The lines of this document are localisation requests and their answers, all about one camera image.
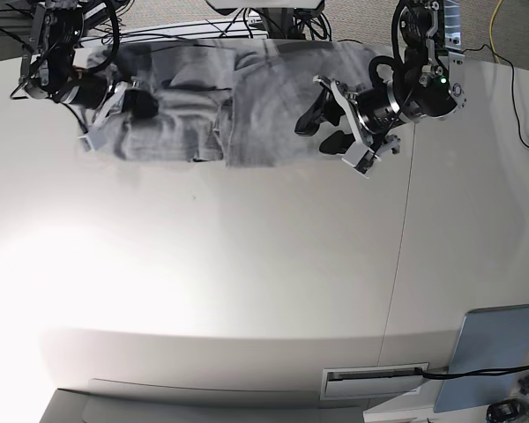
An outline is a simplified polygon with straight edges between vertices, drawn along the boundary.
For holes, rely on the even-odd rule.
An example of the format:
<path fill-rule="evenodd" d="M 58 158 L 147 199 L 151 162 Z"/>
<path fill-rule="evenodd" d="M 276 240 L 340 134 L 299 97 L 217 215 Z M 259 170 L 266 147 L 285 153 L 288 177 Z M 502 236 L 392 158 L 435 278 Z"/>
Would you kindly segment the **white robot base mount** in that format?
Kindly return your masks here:
<path fill-rule="evenodd" d="M 316 9 L 321 0 L 207 0 L 214 9 L 301 8 Z"/>

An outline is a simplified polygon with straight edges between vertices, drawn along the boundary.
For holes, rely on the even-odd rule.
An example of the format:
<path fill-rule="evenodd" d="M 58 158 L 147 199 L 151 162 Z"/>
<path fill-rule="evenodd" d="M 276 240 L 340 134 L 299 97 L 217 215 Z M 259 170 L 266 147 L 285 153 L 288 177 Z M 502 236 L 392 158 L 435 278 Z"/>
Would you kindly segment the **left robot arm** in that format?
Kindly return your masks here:
<path fill-rule="evenodd" d="M 347 41 L 131 45 L 128 61 L 158 106 L 150 118 L 122 117 L 113 152 L 229 167 L 398 153 L 398 127 L 465 102 L 457 23 L 452 2 L 401 1 L 390 52 Z"/>

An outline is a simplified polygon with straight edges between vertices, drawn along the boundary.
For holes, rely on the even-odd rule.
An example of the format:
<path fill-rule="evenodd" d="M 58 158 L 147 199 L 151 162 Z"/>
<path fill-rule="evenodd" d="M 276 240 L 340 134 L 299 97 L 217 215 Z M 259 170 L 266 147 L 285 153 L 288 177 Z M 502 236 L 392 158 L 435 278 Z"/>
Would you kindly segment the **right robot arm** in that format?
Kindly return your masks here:
<path fill-rule="evenodd" d="M 74 63 L 79 6 L 40 4 L 43 28 L 20 87 L 80 108 L 85 145 L 120 160 L 276 167 L 341 155 L 353 143 L 332 81 L 363 85 L 370 55 L 319 41 L 115 43 Z"/>

